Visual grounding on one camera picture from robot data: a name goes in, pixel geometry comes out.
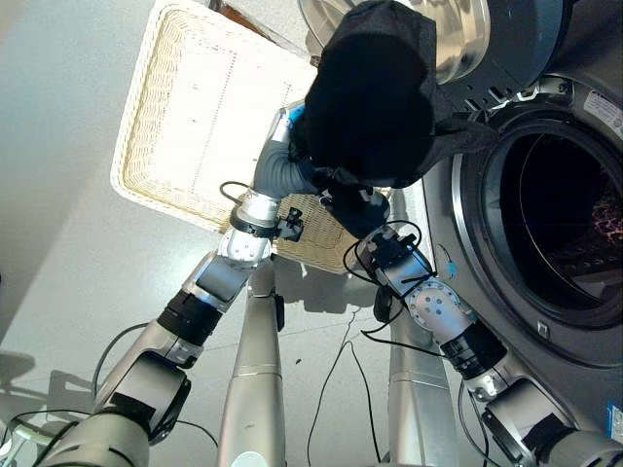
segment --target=black garment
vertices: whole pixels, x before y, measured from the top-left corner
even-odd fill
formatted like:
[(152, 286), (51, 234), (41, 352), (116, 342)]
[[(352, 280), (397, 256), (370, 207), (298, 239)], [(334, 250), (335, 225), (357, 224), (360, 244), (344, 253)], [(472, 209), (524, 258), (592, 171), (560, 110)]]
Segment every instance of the black garment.
[(325, 47), (294, 125), (297, 158), (323, 170), (316, 178), (339, 167), (361, 185), (401, 188), (455, 152), (488, 147), (486, 126), (449, 120), (455, 109), (436, 86), (435, 61), (432, 19), (393, 1), (355, 7)]

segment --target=wicker basket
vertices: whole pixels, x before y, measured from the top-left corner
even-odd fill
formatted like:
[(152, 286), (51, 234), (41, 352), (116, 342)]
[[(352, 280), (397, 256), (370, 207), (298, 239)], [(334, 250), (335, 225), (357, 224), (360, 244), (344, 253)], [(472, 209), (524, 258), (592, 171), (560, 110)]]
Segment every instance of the wicker basket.
[[(222, 233), (233, 204), (218, 187), (249, 183), (275, 111), (303, 98), (315, 68), (192, 1), (152, 10), (128, 92), (111, 170), (123, 197)], [(281, 206), (303, 211), (296, 242), (275, 252), (343, 273), (354, 242), (314, 197)]]

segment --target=black cable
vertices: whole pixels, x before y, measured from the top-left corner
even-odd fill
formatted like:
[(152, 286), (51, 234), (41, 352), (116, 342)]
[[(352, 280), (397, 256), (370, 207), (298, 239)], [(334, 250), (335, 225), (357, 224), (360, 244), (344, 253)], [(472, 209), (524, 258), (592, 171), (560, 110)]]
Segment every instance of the black cable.
[(16, 421), (21, 421), (23, 423), (22, 420), (19, 420), (23, 416), (26, 416), (26, 415), (36, 415), (38, 413), (60, 413), (60, 412), (64, 412), (64, 413), (79, 413), (80, 415), (91, 415), (90, 413), (87, 413), (87, 412), (74, 411), (72, 409), (51, 409), (51, 410), (47, 410), (47, 411), (31, 411), (31, 412), (18, 413), (17, 415), (15, 415), (13, 418), (11, 418), (9, 420), (9, 423), (7, 423), (7, 427), (5, 428), (4, 434), (2, 435), (2, 443), (0, 443), (0, 446), (4, 446), (5, 442), (7, 441), (7, 434), (9, 434), (9, 428), (11, 427), (11, 425), (14, 422), (16, 422)]
[(218, 443), (216, 442), (216, 438), (214, 438), (212, 434), (209, 431), (207, 431), (206, 428), (203, 428), (201, 425), (193, 423), (192, 421), (186, 421), (186, 420), (177, 420), (175, 423), (181, 423), (183, 425), (189, 425), (189, 426), (194, 426), (195, 428), (199, 428), (203, 433), (205, 433), (209, 437), (210, 440), (212, 440), (212, 443), (214, 443), (214, 446), (218, 449)]
[(414, 245), (414, 248), (418, 248), (420, 246), (421, 243), (421, 229), (418, 226), (418, 224), (415, 224), (411, 221), (407, 221), (404, 219), (396, 219), (395, 221), (389, 221), (389, 222), (385, 222), (384, 225), (389, 226), (391, 224), (407, 224), (408, 226), (412, 226), (416, 229), (416, 231), (418, 231), (418, 241), (416, 242), (416, 244)]
[(368, 385), (368, 378), (366, 378), (366, 374), (363, 372), (363, 368), (361, 367), (361, 363), (357, 358), (357, 354), (354, 352), (354, 345), (352, 344), (352, 341), (346, 341), (344, 346), (346, 346), (347, 344), (350, 344), (350, 352), (352, 353), (352, 357), (354, 358), (354, 361), (359, 368), (359, 373), (361, 373), (363, 383), (366, 386), (366, 396), (368, 398), (368, 415), (370, 416), (370, 430), (372, 431), (372, 442), (374, 443), (374, 451), (377, 455), (377, 461), (381, 462), (379, 443), (377, 442), (377, 431), (374, 429), (374, 416), (372, 415), (372, 398), (370, 397), (370, 386)]
[(130, 326), (129, 328), (125, 328), (121, 333), (115, 336), (115, 338), (111, 340), (110, 343), (106, 346), (101, 354), (101, 357), (99, 357), (99, 361), (97, 362), (97, 365), (95, 366), (95, 371), (93, 372), (93, 378), (91, 379), (91, 397), (93, 401), (95, 401), (95, 397), (97, 396), (99, 372), (101, 372), (101, 367), (104, 365), (104, 362), (106, 361), (106, 357), (108, 356), (110, 350), (119, 341), (119, 339), (125, 336), (127, 333), (134, 331), (135, 329), (145, 328), (148, 324), (149, 323), (140, 323), (135, 324), (134, 326)]
[(366, 378), (364, 372), (363, 372), (363, 368), (361, 367), (361, 364), (359, 363), (359, 360), (357, 359), (357, 356), (354, 353), (354, 348), (352, 347), (352, 342), (351, 341), (347, 341), (347, 336), (348, 336), (348, 332), (350, 331), (350, 327), (352, 326), (352, 322), (354, 321), (355, 318), (355, 314), (357, 311), (355, 311), (352, 314), (352, 318), (350, 319), (350, 321), (347, 324), (347, 329), (344, 332), (344, 336), (342, 337), (342, 342), (340, 343), (340, 349), (338, 350), (338, 354), (335, 357), (335, 360), (333, 362), (333, 365), (331, 365), (331, 370), (329, 370), (329, 373), (327, 374), (327, 377), (325, 378), (324, 382), (322, 383), (322, 389), (320, 389), (320, 396), (318, 397), (318, 404), (315, 408), (315, 414), (313, 415), (313, 422), (311, 423), (311, 428), (310, 428), (310, 435), (308, 436), (308, 445), (307, 445), (307, 456), (308, 456), (308, 466), (312, 467), (312, 461), (310, 459), (310, 445), (312, 444), (312, 435), (313, 435), (313, 430), (315, 428), (315, 425), (318, 421), (318, 415), (320, 414), (320, 406), (322, 405), (322, 397), (324, 396), (324, 391), (327, 387), (327, 383), (329, 382), (329, 379), (331, 378), (331, 375), (333, 375), (333, 371), (335, 370), (335, 367), (338, 364), (338, 361), (340, 360), (340, 357), (342, 356), (342, 352), (344, 352), (344, 349), (347, 346), (347, 343), (350, 342), (350, 350), (352, 351), (352, 356), (355, 359), (355, 362), (357, 363), (357, 367), (359, 368), (359, 372), (361, 373), (361, 376), (363, 377), (363, 382), (366, 386), (366, 394), (368, 397), (368, 414), (370, 415), (370, 429), (372, 431), (372, 441), (374, 443), (374, 450), (375, 453), (377, 455), (377, 461), (381, 462), (381, 455), (379, 454), (379, 445), (377, 443), (377, 433), (376, 430), (374, 428), (374, 418), (372, 416), (372, 399), (370, 397), (370, 387), (368, 386), (368, 379)]
[(355, 250), (354, 250), (355, 258), (357, 259), (357, 262), (359, 263), (359, 265), (363, 267), (363, 265), (361, 264), (361, 260), (359, 259), (359, 255), (357, 255), (357, 250), (356, 250), (356, 247), (359, 245), (360, 242), (361, 242), (361, 240), (357, 240), (354, 244), (352, 244), (349, 248), (347, 248), (347, 251), (344, 252), (344, 256), (342, 257), (342, 264), (344, 265), (344, 269), (346, 269), (352, 275), (354, 275), (355, 277), (358, 277), (361, 280), (365, 280), (366, 282), (369, 282), (369, 283), (374, 284), (374, 285), (380, 285), (379, 282), (377, 282), (375, 280), (372, 280), (372, 279), (369, 279), (367, 277), (364, 277), (363, 275), (357, 274), (354, 270), (349, 268), (348, 265), (347, 265), (348, 253), (350, 252), (350, 250), (352, 250), (352, 248), (355, 248)]
[(458, 420), (460, 421), (460, 427), (463, 429), (463, 433), (465, 433), (465, 437), (469, 444), (474, 448), (474, 450), (487, 462), (491, 463), (494, 467), (500, 467), (497, 462), (491, 460), (491, 458), (482, 452), (482, 450), (478, 447), (474, 439), (471, 437), (469, 430), (467, 429), (467, 424), (465, 423), (465, 415), (463, 414), (463, 392), (465, 390), (465, 384), (463, 380), (460, 381), (460, 386), (458, 387), (458, 399), (457, 399), (457, 412), (458, 412)]
[(39, 465), (43, 461), (43, 459), (46, 458), (46, 455), (50, 453), (50, 451), (55, 446), (55, 444), (58, 442), (58, 440), (60, 440), (60, 438), (62, 438), (65, 433), (67, 433), (71, 428), (73, 428), (77, 424), (78, 424), (77, 421), (70, 421), (65, 426), (63, 426), (60, 430), (58, 430), (58, 433), (55, 434), (55, 436), (48, 443), (48, 445), (37, 456), (37, 460), (35, 460), (35, 463), (32, 464), (32, 467), (37, 467), (37, 465)]
[(378, 338), (373, 338), (372, 336), (370, 336), (371, 334), (375, 334), (378, 333), (379, 331), (382, 331), (386, 326), (388, 326), (394, 319), (396, 319), (400, 313), (402, 313), (402, 310), (404, 309), (404, 306), (400, 308), (400, 311), (398, 311), (396, 314), (394, 314), (383, 326), (377, 328), (377, 329), (373, 329), (371, 331), (361, 331), (361, 334), (363, 334), (366, 338), (368, 338), (370, 341), (374, 341), (374, 342), (380, 342), (380, 343), (389, 343), (391, 345), (397, 345), (399, 347), (405, 347), (405, 348), (411, 348), (412, 350), (416, 350), (418, 352), (422, 352), (425, 353), (427, 355), (432, 355), (433, 357), (441, 357), (441, 358), (447, 358), (445, 355), (441, 354), (441, 353), (437, 353), (437, 352), (433, 352), (431, 350), (426, 350), (425, 348), (421, 348), (421, 347), (417, 347), (415, 345), (409, 345), (407, 343), (403, 343), (403, 342), (396, 342), (396, 341), (386, 341), (385, 339), (378, 339)]
[[(478, 407), (476, 406), (474, 395), (469, 391), (467, 391), (467, 395), (469, 396), (471, 407), (474, 409), (474, 413), (476, 413), (476, 418), (478, 418), (478, 424), (480, 425), (480, 431), (483, 435), (483, 439), (485, 440), (485, 455), (489, 457), (489, 436), (487, 435), (485, 424), (483, 423), (483, 420), (480, 416), (480, 412), (478, 412)], [(487, 467), (488, 465), (489, 465), (489, 461), (487, 459), (483, 459), (483, 467)]]
[(244, 187), (244, 188), (249, 188), (248, 185), (246, 185), (245, 183), (242, 182), (234, 182), (234, 181), (227, 181), (225, 183), (221, 183), (220, 187), (218, 187), (218, 191), (221, 192), (221, 195), (223, 195), (225, 198), (227, 198), (229, 201), (234, 202), (235, 204), (242, 204), (242, 201), (240, 201), (238, 198), (234, 198), (231, 195), (228, 195), (227, 193), (225, 193), (224, 188), (227, 187), (228, 185), (238, 185), (239, 187)]
[[(388, 225), (391, 225), (391, 224), (407, 224), (409, 226), (414, 227), (416, 229), (416, 231), (418, 231), (418, 241), (414, 245), (414, 248), (417, 249), (420, 246), (420, 243), (421, 243), (421, 240), (422, 240), (422, 234), (421, 234), (421, 229), (420, 229), (420, 227), (417, 224), (415, 224), (415, 223), (413, 223), (411, 221), (404, 220), (404, 219), (398, 219), (398, 220), (395, 220), (395, 221), (385, 222), (383, 224), (383, 226), (388, 226)], [(375, 275), (372, 272), (370, 272), (366, 268), (366, 266), (363, 264), (363, 262), (361, 261), (361, 258), (359, 257), (359, 253), (357, 252), (357, 247), (359, 246), (360, 243), (361, 243), (361, 240), (359, 239), (353, 245), (351, 245), (349, 248), (347, 248), (347, 251), (344, 253), (344, 256), (342, 257), (342, 264), (344, 265), (344, 269), (346, 269), (350, 274), (354, 275), (355, 277), (357, 277), (357, 278), (359, 278), (361, 280), (365, 280), (366, 282), (369, 282), (371, 284), (375, 284), (375, 285), (377, 285), (379, 287), (382, 287), (383, 284), (381, 284), (378, 280), (376, 280), (374, 278)], [(355, 256), (355, 259), (357, 260), (357, 263), (359, 263), (359, 265), (366, 271), (368, 276), (371, 277), (371, 278), (364, 277), (364, 276), (354, 272), (351, 268), (348, 267), (348, 265), (347, 265), (347, 256), (348, 256), (348, 253), (350, 252), (350, 250), (352, 250), (353, 248), (354, 248), (354, 256)], [(429, 270), (428, 271), (428, 275), (426, 275), (426, 276), (412, 277), (412, 278), (403, 280), (403, 283), (418, 281), (418, 283), (416, 285), (414, 285), (411, 289), (409, 289), (409, 291), (407, 292), (407, 294), (405, 294), (405, 296), (409, 295), (409, 293), (411, 293), (416, 287), (418, 287), (418, 285), (420, 285), (420, 283), (424, 282), (428, 278), (433, 277), (435, 275), (436, 275), (436, 272), (434, 272), (432, 270)]]

